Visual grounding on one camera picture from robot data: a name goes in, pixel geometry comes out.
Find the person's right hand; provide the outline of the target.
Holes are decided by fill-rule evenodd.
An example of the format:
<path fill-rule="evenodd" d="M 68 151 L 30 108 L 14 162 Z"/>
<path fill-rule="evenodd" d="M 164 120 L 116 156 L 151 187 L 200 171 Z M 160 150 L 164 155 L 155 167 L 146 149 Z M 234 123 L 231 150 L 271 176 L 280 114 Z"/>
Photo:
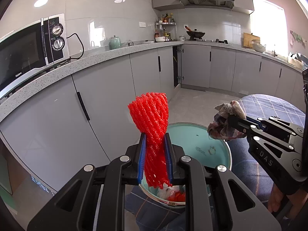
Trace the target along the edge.
<path fill-rule="evenodd" d="M 287 218 L 295 219 L 295 217 L 299 214 L 300 210 L 303 208 L 305 202 L 307 201 L 307 192 L 302 189 L 299 189 L 295 194 L 292 194 L 287 197 L 292 204 L 292 208 L 288 212 Z M 269 212 L 277 212 L 280 208 L 283 198 L 284 194 L 278 189 L 275 184 L 273 184 L 267 206 Z"/>

